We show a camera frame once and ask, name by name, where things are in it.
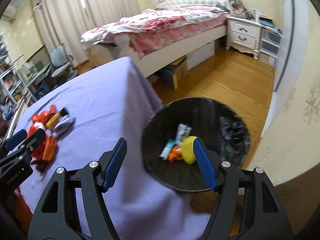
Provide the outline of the white round wad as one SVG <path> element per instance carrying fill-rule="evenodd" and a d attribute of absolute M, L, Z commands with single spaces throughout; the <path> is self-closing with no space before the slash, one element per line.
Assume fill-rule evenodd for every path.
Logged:
<path fill-rule="evenodd" d="M 46 129 L 46 126 L 45 126 L 43 123 L 41 123 L 41 122 L 36 122 L 35 124 L 33 124 L 33 126 L 34 126 L 35 128 L 43 129 L 44 131 L 47 130 L 47 129 Z"/>

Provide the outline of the yellow bottle black cap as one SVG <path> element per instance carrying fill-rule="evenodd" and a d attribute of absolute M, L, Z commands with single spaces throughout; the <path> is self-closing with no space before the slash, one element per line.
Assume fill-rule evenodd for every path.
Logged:
<path fill-rule="evenodd" d="M 46 123 L 46 128 L 52 130 L 57 125 L 59 120 L 62 117 L 67 116 L 68 114 L 68 110 L 64 107 L 63 109 L 61 109 L 61 111 L 55 113 L 53 117 Z"/>

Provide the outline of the dark red ribbon bundle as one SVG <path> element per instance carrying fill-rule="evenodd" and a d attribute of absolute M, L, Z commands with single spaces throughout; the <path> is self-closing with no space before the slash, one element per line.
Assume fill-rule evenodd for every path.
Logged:
<path fill-rule="evenodd" d="M 38 130 L 39 128 L 36 126 L 30 126 L 28 129 L 28 134 L 27 137 L 30 137 L 36 130 Z M 32 152 L 31 154 L 31 165 L 38 165 L 38 164 L 42 164 L 42 157 L 43 157 L 43 153 L 44 153 L 44 149 L 46 146 L 46 142 L 47 142 L 48 136 L 46 136 L 44 142 L 36 149 Z"/>

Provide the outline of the white tissue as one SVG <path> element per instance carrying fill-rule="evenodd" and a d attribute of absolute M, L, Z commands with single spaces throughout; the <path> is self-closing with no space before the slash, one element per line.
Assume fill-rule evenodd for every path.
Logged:
<path fill-rule="evenodd" d="M 75 117 L 72 116 L 64 116 L 61 121 L 57 123 L 57 125 L 52 130 L 52 136 L 54 138 L 58 138 L 63 133 L 67 131 L 75 122 Z"/>

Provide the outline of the red plastic bag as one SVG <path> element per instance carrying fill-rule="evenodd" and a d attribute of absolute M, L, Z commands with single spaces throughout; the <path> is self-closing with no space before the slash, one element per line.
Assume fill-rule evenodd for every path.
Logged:
<path fill-rule="evenodd" d="M 32 123 L 35 124 L 37 122 L 40 122 L 44 125 L 46 125 L 49 120 L 57 113 L 57 109 L 55 105 L 51 105 L 50 109 L 48 111 L 42 111 L 41 113 L 34 114 L 31 117 Z"/>

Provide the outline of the blue bin under desk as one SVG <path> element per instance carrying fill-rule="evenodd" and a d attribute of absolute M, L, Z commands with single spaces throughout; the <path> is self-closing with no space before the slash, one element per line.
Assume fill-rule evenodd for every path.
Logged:
<path fill-rule="evenodd" d="M 50 93 L 51 90 L 47 86 L 41 86 L 39 87 L 35 92 L 35 98 L 37 100 L 40 100 L 42 97 Z"/>

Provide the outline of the teal white tube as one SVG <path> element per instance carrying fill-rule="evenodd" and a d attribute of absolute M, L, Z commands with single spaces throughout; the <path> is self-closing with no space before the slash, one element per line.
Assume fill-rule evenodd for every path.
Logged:
<path fill-rule="evenodd" d="M 175 146 L 175 140 L 169 139 L 166 143 L 166 145 L 163 148 L 163 151 L 159 155 L 159 159 L 161 160 L 167 160 L 169 153 L 171 152 L 171 149 Z"/>

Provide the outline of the printed snack wrapper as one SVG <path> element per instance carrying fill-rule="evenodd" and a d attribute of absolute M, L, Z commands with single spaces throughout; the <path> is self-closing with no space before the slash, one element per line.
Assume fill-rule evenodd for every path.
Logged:
<path fill-rule="evenodd" d="M 181 146 L 182 142 L 189 137 L 192 128 L 185 124 L 179 124 L 177 128 L 175 145 Z"/>

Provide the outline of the purple tablecloth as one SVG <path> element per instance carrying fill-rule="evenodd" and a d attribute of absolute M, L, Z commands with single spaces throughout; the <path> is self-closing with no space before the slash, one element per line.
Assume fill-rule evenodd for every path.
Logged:
<path fill-rule="evenodd" d="M 111 150 L 122 137 L 127 140 L 127 155 L 115 185 L 103 195 L 120 238 L 201 238 L 209 215 L 194 212 L 189 194 L 162 185 L 144 168 L 142 132 L 161 102 L 131 59 L 123 57 L 64 83 L 31 105 L 17 129 L 28 129 L 33 114 L 51 105 L 66 108 L 75 123 L 59 139 L 55 160 L 44 172 L 34 171 L 21 185 L 31 210 L 58 167 L 82 168 Z"/>

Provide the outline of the white desk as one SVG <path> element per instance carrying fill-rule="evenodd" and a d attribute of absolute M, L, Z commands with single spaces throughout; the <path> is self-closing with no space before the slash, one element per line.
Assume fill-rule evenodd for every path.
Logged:
<path fill-rule="evenodd" d="M 39 61 L 38 65 L 39 69 L 33 62 L 28 62 L 17 70 L 18 77 L 30 90 L 36 90 L 52 68 L 51 63 L 44 65 L 42 61 Z"/>

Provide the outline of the blue grey desk chair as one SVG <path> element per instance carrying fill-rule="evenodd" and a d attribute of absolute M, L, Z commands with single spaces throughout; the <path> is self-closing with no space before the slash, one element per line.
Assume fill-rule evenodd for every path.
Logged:
<path fill-rule="evenodd" d="M 62 77 L 69 81 L 78 75 L 78 71 L 73 66 L 74 56 L 66 53 L 64 45 L 56 47 L 50 54 L 50 62 L 54 67 L 51 77 Z"/>

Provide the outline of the blue yellow box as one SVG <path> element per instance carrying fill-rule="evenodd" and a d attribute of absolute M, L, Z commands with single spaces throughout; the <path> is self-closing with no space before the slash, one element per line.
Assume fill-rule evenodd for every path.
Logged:
<path fill-rule="evenodd" d="M 178 89 L 177 74 L 173 70 L 169 68 L 162 68 L 156 72 L 156 75 L 170 85 L 171 88 Z"/>

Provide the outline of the pink floral quilt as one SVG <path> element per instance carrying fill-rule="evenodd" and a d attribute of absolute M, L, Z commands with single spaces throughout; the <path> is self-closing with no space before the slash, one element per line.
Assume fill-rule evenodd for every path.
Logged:
<path fill-rule="evenodd" d="M 229 12 L 215 6 L 191 6 L 165 10 L 146 9 L 138 15 L 121 18 L 81 35 L 83 48 L 99 43 L 114 43 L 128 35 L 130 46 L 140 57 L 177 41 L 226 24 Z"/>

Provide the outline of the clear plastic drawer unit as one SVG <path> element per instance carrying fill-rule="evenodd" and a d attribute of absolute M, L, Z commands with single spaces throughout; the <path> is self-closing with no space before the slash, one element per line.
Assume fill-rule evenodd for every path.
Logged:
<path fill-rule="evenodd" d="M 258 60 L 274 68 L 281 49 L 281 33 L 269 27 L 262 27 Z"/>

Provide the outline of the white nightstand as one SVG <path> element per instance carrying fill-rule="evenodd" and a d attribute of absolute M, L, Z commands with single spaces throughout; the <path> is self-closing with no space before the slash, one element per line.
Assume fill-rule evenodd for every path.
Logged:
<path fill-rule="evenodd" d="M 252 54 L 258 60 L 261 29 L 262 25 L 257 21 L 228 15 L 226 49 L 232 47 L 241 53 Z"/>

